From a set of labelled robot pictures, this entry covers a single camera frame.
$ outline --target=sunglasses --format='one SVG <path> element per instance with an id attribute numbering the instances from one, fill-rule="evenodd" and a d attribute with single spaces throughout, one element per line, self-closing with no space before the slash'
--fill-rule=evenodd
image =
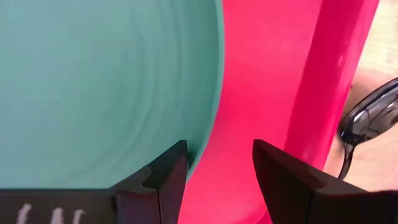
<path id="1" fill-rule="evenodd" d="M 345 154 L 339 179 L 347 176 L 354 149 L 385 133 L 398 123 L 398 78 L 389 81 L 359 102 L 345 117 L 339 135 Z"/>

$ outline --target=teal plate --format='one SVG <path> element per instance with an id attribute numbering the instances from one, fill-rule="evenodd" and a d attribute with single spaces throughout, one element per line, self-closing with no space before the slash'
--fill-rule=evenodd
<path id="1" fill-rule="evenodd" d="M 218 0 L 0 1 L 0 187 L 110 187 L 218 107 Z"/>

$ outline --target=red plastic object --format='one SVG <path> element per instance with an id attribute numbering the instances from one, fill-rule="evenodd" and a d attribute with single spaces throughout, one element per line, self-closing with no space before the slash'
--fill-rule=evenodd
<path id="1" fill-rule="evenodd" d="M 366 6 L 361 13 L 344 9 L 360 1 Z M 226 61 L 220 108 L 186 186 L 179 224 L 271 223 L 252 163 L 253 139 L 285 146 L 322 168 L 376 6 L 377 0 L 223 2 Z M 350 41 L 342 44 L 346 39 L 337 34 L 326 38 L 347 31 L 345 24 L 356 31 Z M 314 49 L 322 44 L 329 47 Z M 329 71 L 344 52 L 343 66 Z"/>

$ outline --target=sunglasses temple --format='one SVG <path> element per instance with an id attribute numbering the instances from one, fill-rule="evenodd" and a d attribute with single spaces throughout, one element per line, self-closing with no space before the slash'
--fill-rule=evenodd
<path id="1" fill-rule="evenodd" d="M 343 161 L 343 166 L 338 175 L 338 178 L 340 180 L 343 180 L 348 174 L 349 168 L 351 167 L 351 163 L 353 161 L 354 149 L 355 146 L 344 143 L 344 161 Z"/>

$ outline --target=pink tray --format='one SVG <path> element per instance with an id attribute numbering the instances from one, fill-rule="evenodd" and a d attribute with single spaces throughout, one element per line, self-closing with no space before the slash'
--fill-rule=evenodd
<path id="1" fill-rule="evenodd" d="M 377 0 L 224 0 L 226 65 L 180 224 L 271 223 L 252 140 L 322 169 Z"/>

